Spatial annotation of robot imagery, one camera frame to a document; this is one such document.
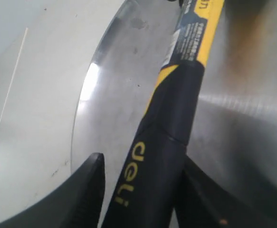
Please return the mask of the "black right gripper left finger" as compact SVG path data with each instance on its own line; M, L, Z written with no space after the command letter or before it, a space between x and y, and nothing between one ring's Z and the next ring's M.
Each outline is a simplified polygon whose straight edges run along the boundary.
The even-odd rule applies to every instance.
M105 158L91 154L57 189L0 228L96 228L105 194Z

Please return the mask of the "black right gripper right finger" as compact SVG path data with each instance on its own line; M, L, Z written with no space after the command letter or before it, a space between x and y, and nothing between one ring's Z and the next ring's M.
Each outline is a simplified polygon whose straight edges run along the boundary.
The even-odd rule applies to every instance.
M185 158L174 204L181 228L277 228L277 220L221 188Z

